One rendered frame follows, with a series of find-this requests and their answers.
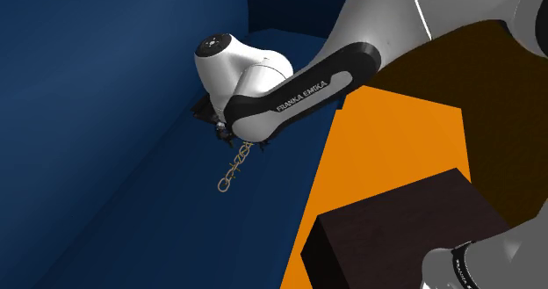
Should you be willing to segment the blue sofa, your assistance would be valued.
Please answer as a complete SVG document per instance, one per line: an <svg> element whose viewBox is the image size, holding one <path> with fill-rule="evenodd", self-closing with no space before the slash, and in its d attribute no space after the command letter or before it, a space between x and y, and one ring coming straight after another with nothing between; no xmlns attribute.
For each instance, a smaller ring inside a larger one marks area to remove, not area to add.
<svg viewBox="0 0 548 289"><path fill-rule="evenodd" d="M336 111L253 148L191 108L215 33L307 65L345 0L0 0L0 289L279 289Z"/></svg>

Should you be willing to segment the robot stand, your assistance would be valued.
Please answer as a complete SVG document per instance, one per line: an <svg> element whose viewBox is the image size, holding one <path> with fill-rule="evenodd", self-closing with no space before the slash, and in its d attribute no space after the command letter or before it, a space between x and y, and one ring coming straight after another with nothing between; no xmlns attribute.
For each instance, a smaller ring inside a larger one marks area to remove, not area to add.
<svg viewBox="0 0 548 289"><path fill-rule="evenodd" d="M313 289L419 289L430 250L508 228L452 169L318 215L301 258Z"/></svg>

